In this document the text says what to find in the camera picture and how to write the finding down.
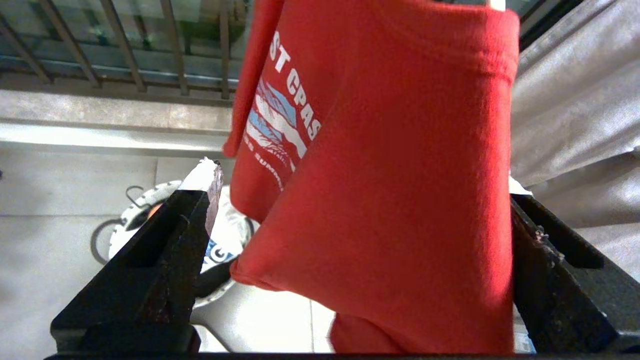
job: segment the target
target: railing bar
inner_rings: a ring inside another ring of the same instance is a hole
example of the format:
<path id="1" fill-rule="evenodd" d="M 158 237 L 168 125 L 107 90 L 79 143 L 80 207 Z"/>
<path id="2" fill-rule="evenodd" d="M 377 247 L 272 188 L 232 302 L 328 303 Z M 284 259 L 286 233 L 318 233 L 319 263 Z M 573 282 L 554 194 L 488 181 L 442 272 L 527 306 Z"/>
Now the railing bar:
<path id="1" fill-rule="evenodd" d="M 124 60 L 127 62 L 127 65 L 131 69 L 131 76 L 136 82 L 138 91 L 146 92 L 147 87 L 145 86 L 144 80 L 142 80 L 142 76 L 140 75 L 140 71 L 138 70 L 138 63 L 136 62 L 136 58 L 133 56 L 131 45 L 129 44 L 129 41 L 124 34 L 124 28 L 122 27 L 122 23 L 120 22 L 120 18 L 116 13 L 116 8 L 115 6 L 113 6 L 112 0 L 100 0 L 100 2 L 102 3 L 104 14 L 107 16 L 107 20 L 111 25 L 111 29 L 116 36 L 116 40 L 120 45 L 120 49 L 122 50 L 122 54 L 124 55 Z"/>
<path id="2" fill-rule="evenodd" d="M 222 98 L 229 99 L 229 14 L 227 0 L 220 0 L 220 47 L 222 48 Z"/>
<path id="3" fill-rule="evenodd" d="M 21 58 L 20 56 L 10 56 L 10 55 L 2 55 L 2 54 L 0 54 L 0 60 L 2 60 L 2 59 L 13 60 L 13 61 L 24 61 L 24 59 Z M 68 67 L 79 67 L 80 66 L 77 63 L 72 63 L 72 62 L 68 62 L 68 61 L 59 61 L 59 60 L 41 59 L 40 62 L 43 63 L 43 64 L 62 65 L 62 66 L 68 66 Z M 96 70 L 117 71 L 117 72 L 129 72 L 129 71 L 131 71 L 128 67 L 112 67 L 112 66 L 105 66 L 105 65 L 93 65 L 92 67 L 94 69 L 96 69 Z M 177 76 L 177 74 L 174 73 L 174 72 L 163 72 L 163 71 L 145 70 L 145 69 L 140 69 L 140 74 L 150 75 L 150 76 L 154 76 L 154 75 L 173 76 L 173 77 Z M 214 76 L 185 74 L 184 77 L 188 78 L 188 79 L 199 79 L 199 80 L 214 81 L 214 82 L 220 82 L 220 83 L 222 82 L 222 78 L 216 78 Z M 232 85 L 237 86 L 237 84 L 238 84 L 238 79 L 229 78 L 229 90 L 231 92 L 233 92 L 233 90 L 234 90 L 231 86 Z"/>
<path id="4" fill-rule="evenodd" d="M 40 0 L 40 5 L 49 17 L 49 20 L 53 23 L 53 26 L 55 26 L 58 34 L 60 34 L 62 41 L 64 41 L 64 43 L 69 48 L 69 51 L 71 51 L 71 54 L 74 56 L 78 64 L 80 64 L 84 75 L 87 77 L 87 79 L 89 79 L 89 82 L 94 87 L 99 88 L 100 82 L 98 81 L 97 75 L 91 68 L 91 64 L 87 60 L 86 55 L 71 34 L 71 30 L 69 30 L 67 24 L 62 19 L 62 16 L 60 15 L 60 12 L 56 8 L 56 6 L 53 5 L 53 2 L 51 0 Z"/>
<path id="5" fill-rule="evenodd" d="M 178 81 L 180 82 L 180 93 L 182 95 L 189 95 L 187 78 L 185 78 L 184 76 L 184 62 L 182 61 L 182 51 L 180 50 L 180 42 L 178 41 L 178 28 L 175 23 L 175 18 L 173 17 L 171 0 L 160 0 L 160 3 L 162 5 L 164 20 L 167 23 L 167 35 L 169 35 L 169 41 L 171 42 L 173 58 L 175 60 L 175 70 L 178 74 Z"/>
<path id="6" fill-rule="evenodd" d="M 29 64 L 40 80 L 45 84 L 53 83 L 53 79 L 47 74 L 42 64 L 33 57 L 31 51 L 27 49 L 2 15 L 0 15 L 0 33 L 2 33 L 7 41 L 9 41 L 9 44 L 11 44 L 11 46 L 18 52 L 18 55 L 20 55 L 20 57 Z"/>

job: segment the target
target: black cable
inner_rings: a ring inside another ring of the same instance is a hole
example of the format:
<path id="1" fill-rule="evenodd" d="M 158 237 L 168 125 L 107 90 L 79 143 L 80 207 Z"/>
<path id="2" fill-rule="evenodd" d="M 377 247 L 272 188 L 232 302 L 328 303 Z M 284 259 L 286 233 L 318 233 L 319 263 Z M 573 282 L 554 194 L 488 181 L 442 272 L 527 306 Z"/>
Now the black cable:
<path id="1" fill-rule="evenodd" d="M 249 225 L 249 239 L 253 238 L 253 234 L 255 234 L 255 227 L 253 227 L 253 221 L 248 217 L 244 217 L 244 221 L 246 221 L 247 225 Z"/>
<path id="2" fill-rule="evenodd" d="M 231 279 L 231 264 L 233 261 L 216 264 L 214 267 L 200 273 L 196 280 L 194 291 L 196 297 L 207 297 L 220 286 Z"/>
<path id="3" fill-rule="evenodd" d="M 98 235 L 100 235 L 100 232 L 102 232 L 102 230 L 109 225 L 122 225 L 122 221 L 119 218 L 107 220 L 98 225 L 98 227 L 96 227 L 93 231 L 93 234 L 91 234 L 91 255 L 97 262 L 102 265 L 106 265 L 109 260 L 102 257 L 102 255 L 100 255 L 100 252 L 98 251 Z"/>

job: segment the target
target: metal railing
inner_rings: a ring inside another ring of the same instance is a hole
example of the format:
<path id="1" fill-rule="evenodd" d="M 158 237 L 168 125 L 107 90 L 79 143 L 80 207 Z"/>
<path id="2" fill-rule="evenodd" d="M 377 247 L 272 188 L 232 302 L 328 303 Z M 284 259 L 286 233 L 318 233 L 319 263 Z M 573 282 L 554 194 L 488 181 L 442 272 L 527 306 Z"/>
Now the metal railing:
<path id="1" fill-rule="evenodd" d="M 197 88 L 199 90 L 208 90 L 215 91 L 220 93 L 220 98 L 223 100 L 229 100 L 230 94 L 234 92 L 234 89 L 230 86 L 230 83 L 237 83 L 236 79 L 230 81 L 229 79 L 229 61 L 230 61 L 230 39 L 229 39 L 229 14 L 227 11 L 227 2 L 226 0 L 221 0 L 219 2 L 219 24 L 220 24 L 220 45 L 221 45 L 221 78 L 212 78 L 207 76 L 200 76 L 200 78 L 207 78 L 210 83 L 211 80 L 215 81 L 215 83 L 220 84 L 219 86 L 193 86 L 189 85 L 188 78 L 198 78 L 199 76 L 187 75 L 185 73 L 184 59 L 183 53 L 181 51 L 180 40 L 179 40 L 179 30 L 178 24 L 176 23 L 174 16 L 174 9 L 172 6 L 171 0 L 156 0 L 159 1 L 159 4 L 162 9 L 162 14 L 164 17 L 165 23 L 165 31 L 166 36 L 169 40 L 171 52 L 173 53 L 173 64 L 175 65 L 175 73 L 169 75 L 177 75 L 178 84 L 177 86 L 171 84 L 160 84 L 160 86 L 164 87 L 179 87 L 181 96 L 189 96 L 190 88 Z M 158 71 L 154 70 L 142 70 L 140 69 L 138 62 L 136 61 L 136 57 L 132 51 L 131 44 L 127 35 L 125 34 L 125 30 L 122 26 L 121 19 L 116 12 L 116 8 L 112 0 L 100 0 L 100 5 L 102 6 L 102 10 L 104 11 L 104 15 L 106 16 L 109 26 L 113 30 L 114 38 L 116 40 L 117 46 L 122 52 L 124 56 L 124 60 L 131 71 L 132 81 L 128 81 L 126 79 L 109 79 L 106 76 L 100 77 L 96 73 L 96 69 L 108 69 L 114 71 L 113 67 L 105 67 L 103 65 L 92 64 L 90 63 L 87 55 L 83 51 L 83 48 L 79 45 L 76 38 L 74 38 L 71 30 L 69 29 L 68 24 L 65 22 L 63 16 L 60 11 L 54 4 L 53 0 L 38 0 L 38 4 L 42 7 L 42 10 L 46 14 L 47 19 L 54 26 L 55 31 L 60 36 L 60 39 L 64 43 L 64 46 L 68 49 L 68 51 L 73 56 L 73 59 L 77 63 L 77 66 L 80 67 L 82 73 L 84 74 L 84 78 L 88 80 L 92 87 L 94 88 L 102 88 L 103 82 L 105 81 L 117 81 L 119 83 L 128 82 L 132 83 L 137 91 L 141 94 L 147 92 L 148 84 L 143 79 L 141 74 L 150 74 L 156 73 Z M 43 58 L 38 59 L 34 54 L 29 50 L 29 47 L 21 40 L 20 35 L 16 32 L 11 26 L 10 23 L 5 19 L 3 14 L 0 13 L 0 33 L 4 36 L 6 41 L 11 45 L 11 47 L 15 50 L 18 56 L 3 56 L 5 59 L 10 60 L 20 60 L 28 64 L 29 68 L 38 76 L 38 78 L 45 84 L 55 84 L 58 78 L 67 78 L 66 74 L 57 74 L 52 73 L 51 71 L 47 71 L 46 67 L 43 66 L 43 62 L 45 64 L 48 63 L 64 63 L 66 66 L 76 65 L 69 62 L 64 61 L 54 61 L 54 60 L 46 60 Z M 126 71 L 125 69 L 117 69 L 115 71 Z"/>

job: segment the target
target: white lettering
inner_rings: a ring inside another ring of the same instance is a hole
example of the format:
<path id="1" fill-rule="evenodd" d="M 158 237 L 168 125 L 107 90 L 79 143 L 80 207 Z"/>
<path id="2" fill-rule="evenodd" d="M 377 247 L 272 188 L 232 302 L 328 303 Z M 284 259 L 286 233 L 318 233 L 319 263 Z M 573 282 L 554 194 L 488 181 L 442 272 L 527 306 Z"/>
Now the white lettering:
<path id="1" fill-rule="evenodd" d="M 271 41 L 271 46 L 269 46 L 269 57 L 272 60 L 276 59 L 276 52 L 278 51 L 278 46 L 280 46 L 280 33 L 276 31 L 273 34 L 273 40 Z"/>
<path id="2" fill-rule="evenodd" d="M 276 62 L 276 71 L 280 72 L 282 70 L 282 67 L 284 66 L 284 63 L 289 61 L 289 60 L 291 60 L 291 57 L 289 56 L 289 54 L 287 54 L 287 51 L 281 45 L 280 46 L 280 57 L 278 58 L 278 62 Z"/>
<path id="3" fill-rule="evenodd" d="M 309 135 L 309 138 L 311 140 L 316 138 L 316 135 L 318 135 L 318 131 L 320 131 L 321 127 L 322 124 L 320 124 L 320 121 L 318 120 L 314 120 L 313 123 L 311 123 L 311 127 L 307 129 L 307 134 Z"/>
<path id="4" fill-rule="evenodd" d="M 289 71 L 289 76 L 287 76 L 287 89 L 289 89 L 289 93 L 291 95 L 296 93 L 298 85 L 300 85 L 298 72 L 296 71 L 296 69 L 291 69 L 291 71 Z"/>
<path id="5" fill-rule="evenodd" d="M 302 85 L 298 87 L 298 92 L 296 92 L 296 96 L 293 97 L 293 101 L 296 105 L 304 106 L 307 103 L 307 95 L 305 93 L 305 89 L 302 88 Z"/>
<path id="6" fill-rule="evenodd" d="M 306 104 L 300 111 L 300 117 L 305 121 L 305 127 L 309 127 L 311 118 L 314 117 L 314 110 L 311 108 L 311 104 Z"/>
<path id="7" fill-rule="evenodd" d="M 267 170 L 269 170 L 269 172 L 271 172 L 271 174 L 273 175 L 273 177 L 276 178 L 276 182 L 278 183 L 278 188 L 280 189 L 280 191 L 284 190 L 284 187 L 282 186 L 282 180 L 280 179 L 280 176 L 278 175 L 278 173 L 276 172 L 276 170 L 265 160 L 263 160 L 260 155 L 258 155 L 257 152 L 254 153 L 255 154 L 255 159 L 258 160 L 258 162 L 260 163 L 260 165 L 262 165 L 263 167 L 265 167 Z"/>

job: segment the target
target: black metal clamp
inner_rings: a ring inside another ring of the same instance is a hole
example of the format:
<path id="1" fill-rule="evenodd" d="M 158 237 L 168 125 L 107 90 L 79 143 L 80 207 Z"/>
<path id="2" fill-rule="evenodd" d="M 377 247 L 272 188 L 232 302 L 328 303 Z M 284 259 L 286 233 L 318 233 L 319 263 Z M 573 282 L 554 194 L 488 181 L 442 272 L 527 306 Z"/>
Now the black metal clamp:
<path id="1" fill-rule="evenodd" d="M 49 359 L 344 357 L 197 354 L 189 316 L 208 206 L 206 192 L 176 191 L 53 320 L 58 353 Z M 532 197 L 512 195 L 511 207 L 515 303 L 537 356 L 640 358 L 640 284 Z"/>

